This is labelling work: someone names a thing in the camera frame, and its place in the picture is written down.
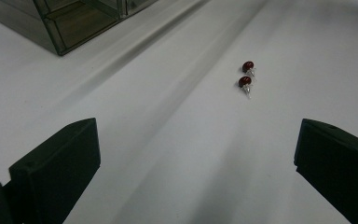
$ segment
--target white table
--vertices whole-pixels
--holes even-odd
[[[159,0],[62,58],[0,24],[0,181],[86,118],[102,166],[65,223],[348,223],[293,159],[303,118],[358,136],[358,1]]]

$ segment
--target white surface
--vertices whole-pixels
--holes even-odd
[[[65,223],[348,223],[293,157],[303,118],[358,136],[358,1],[159,0],[63,58],[0,24],[0,181],[91,117],[102,167]]]

